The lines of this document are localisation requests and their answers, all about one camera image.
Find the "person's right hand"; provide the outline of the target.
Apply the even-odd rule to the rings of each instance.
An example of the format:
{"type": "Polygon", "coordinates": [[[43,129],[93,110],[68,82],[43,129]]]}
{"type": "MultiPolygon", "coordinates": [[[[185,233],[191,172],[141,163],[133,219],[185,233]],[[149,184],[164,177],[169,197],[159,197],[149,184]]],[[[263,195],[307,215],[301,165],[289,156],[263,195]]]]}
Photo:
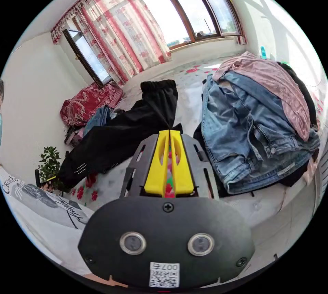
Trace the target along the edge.
{"type": "Polygon", "coordinates": [[[100,278],[100,277],[98,277],[98,276],[96,276],[96,275],[94,275],[92,273],[83,275],[83,277],[85,277],[85,278],[87,278],[89,280],[98,282],[98,283],[109,285],[109,286],[120,286],[120,287],[124,287],[124,288],[127,288],[128,287],[128,285],[126,285],[126,284],[122,284],[122,283],[119,283],[117,281],[114,281],[112,279],[112,276],[110,276],[108,280],[104,280],[104,279],[102,279],[102,278],[100,278]]]}

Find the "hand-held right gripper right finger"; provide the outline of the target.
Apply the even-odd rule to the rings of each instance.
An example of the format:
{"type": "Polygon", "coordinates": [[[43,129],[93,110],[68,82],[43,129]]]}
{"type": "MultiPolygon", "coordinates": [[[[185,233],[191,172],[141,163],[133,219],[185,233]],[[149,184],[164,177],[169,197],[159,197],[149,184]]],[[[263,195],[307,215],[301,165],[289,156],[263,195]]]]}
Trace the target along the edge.
{"type": "Polygon", "coordinates": [[[179,131],[170,130],[170,145],[175,195],[191,195],[194,192],[194,183],[190,173],[182,136],[179,131]]]}

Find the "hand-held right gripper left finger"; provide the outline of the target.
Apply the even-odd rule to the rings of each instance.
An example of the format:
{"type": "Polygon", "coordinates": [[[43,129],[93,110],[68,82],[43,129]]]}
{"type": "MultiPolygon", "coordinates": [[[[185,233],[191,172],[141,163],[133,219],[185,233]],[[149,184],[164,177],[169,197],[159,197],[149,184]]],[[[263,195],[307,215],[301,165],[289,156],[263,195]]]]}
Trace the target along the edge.
{"type": "Polygon", "coordinates": [[[168,171],[169,130],[159,132],[144,190],[148,195],[165,195],[168,171]]]}

